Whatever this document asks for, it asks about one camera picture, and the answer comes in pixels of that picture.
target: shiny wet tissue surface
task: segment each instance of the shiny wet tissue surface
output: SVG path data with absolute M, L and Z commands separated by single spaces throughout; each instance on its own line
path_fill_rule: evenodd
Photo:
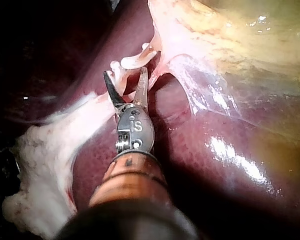
M 146 66 L 175 205 L 211 239 L 300 239 L 300 0 L 117 2 L 0 2 L 0 238 L 88 207 L 116 155 L 103 71 L 132 99 Z

